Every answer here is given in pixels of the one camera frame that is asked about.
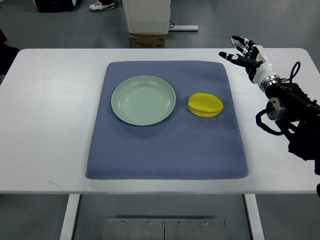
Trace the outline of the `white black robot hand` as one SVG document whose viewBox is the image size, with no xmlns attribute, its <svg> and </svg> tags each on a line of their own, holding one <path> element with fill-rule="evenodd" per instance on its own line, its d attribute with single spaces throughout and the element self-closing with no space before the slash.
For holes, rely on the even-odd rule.
<svg viewBox="0 0 320 240">
<path fill-rule="evenodd" d="M 218 54 L 220 57 L 234 65 L 244 67 L 249 80 L 253 84 L 257 84 L 262 92 L 269 84 L 280 81 L 270 57 L 261 45 L 241 36 L 234 35 L 231 39 L 242 45 L 236 47 L 239 53 L 232 54 L 221 51 Z"/>
</svg>

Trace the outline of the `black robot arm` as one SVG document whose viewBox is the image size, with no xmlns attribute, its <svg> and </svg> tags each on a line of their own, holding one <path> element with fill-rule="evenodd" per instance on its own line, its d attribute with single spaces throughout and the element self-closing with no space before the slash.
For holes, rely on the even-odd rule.
<svg viewBox="0 0 320 240">
<path fill-rule="evenodd" d="M 273 77 L 264 88 L 268 98 L 265 109 L 257 113 L 256 124 L 265 132 L 288 141 L 288 152 L 314 161 L 314 173 L 320 174 L 320 106 L 302 91 L 293 78 L 301 63 L 293 66 L 288 79 Z"/>
</svg>

